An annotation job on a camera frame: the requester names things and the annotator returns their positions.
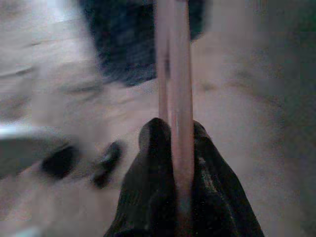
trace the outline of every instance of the black object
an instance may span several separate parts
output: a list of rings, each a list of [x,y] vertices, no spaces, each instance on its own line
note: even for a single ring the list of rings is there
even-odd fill
[[[105,237],[175,236],[170,133],[158,118],[141,129],[140,152],[125,176],[116,217]],[[263,237],[238,178],[196,121],[194,139],[194,236]]]
[[[156,77],[152,0],[80,0],[104,82],[135,86]],[[206,0],[189,0],[191,40],[203,29]]]
[[[56,179],[62,179],[75,167],[78,154],[73,146],[67,146],[44,160],[42,170]]]
[[[122,142],[113,142],[105,151],[98,164],[99,169],[92,174],[91,180],[98,188],[103,188],[108,177],[122,155]]]

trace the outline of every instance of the wooden stick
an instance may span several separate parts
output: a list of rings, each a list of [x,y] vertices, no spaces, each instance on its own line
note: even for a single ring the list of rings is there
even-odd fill
[[[155,10],[156,70],[158,78],[159,118],[168,122],[167,71],[169,0],[157,0]]]
[[[191,189],[194,177],[190,27],[187,0],[169,0],[172,81],[171,145],[177,194],[177,236],[192,236]]]

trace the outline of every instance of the beige floor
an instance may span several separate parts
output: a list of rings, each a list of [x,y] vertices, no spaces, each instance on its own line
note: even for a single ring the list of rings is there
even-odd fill
[[[41,11],[38,16],[43,18],[47,13],[45,19],[35,19],[36,11],[30,16],[24,5],[13,7],[15,15],[23,13],[20,18],[0,11],[5,19],[1,31],[6,32],[0,34],[5,55],[0,59],[2,120],[61,126],[97,149],[118,138],[127,147],[103,190],[89,182],[94,158],[84,158],[72,175],[56,183],[39,172],[38,164],[1,180],[0,235],[35,225],[50,236],[100,237],[114,217],[121,181],[137,154],[139,128],[158,115],[156,81],[101,89],[82,21],[56,23],[44,0],[31,2],[25,6]],[[257,90],[257,81],[267,77],[261,66],[264,59],[251,60],[258,58],[255,49],[261,39],[242,35],[216,31],[192,45],[194,117],[239,176],[266,236],[305,236],[299,192],[292,180],[295,165],[284,157],[279,126],[283,111],[278,99]]]

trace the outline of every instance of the black fabric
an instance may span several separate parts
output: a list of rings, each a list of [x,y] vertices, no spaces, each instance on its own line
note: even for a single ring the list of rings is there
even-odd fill
[[[126,86],[154,79],[155,27],[152,1],[80,0],[101,61],[104,82]],[[205,0],[189,0],[191,39],[202,32]]]
[[[195,122],[195,236],[263,237],[243,188],[201,124]],[[105,234],[173,237],[176,223],[170,128],[155,118],[142,128],[140,152],[127,172],[116,217]]]

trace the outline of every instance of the dark fabric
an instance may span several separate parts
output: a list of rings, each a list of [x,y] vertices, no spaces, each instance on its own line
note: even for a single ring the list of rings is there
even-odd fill
[[[155,27],[152,1],[80,0],[101,60],[104,82],[126,86],[154,79]],[[191,39],[202,31],[205,0],[189,0]]]
[[[201,124],[195,122],[195,236],[263,237],[243,188]],[[142,128],[106,237],[173,237],[175,191],[170,128],[155,118]]]

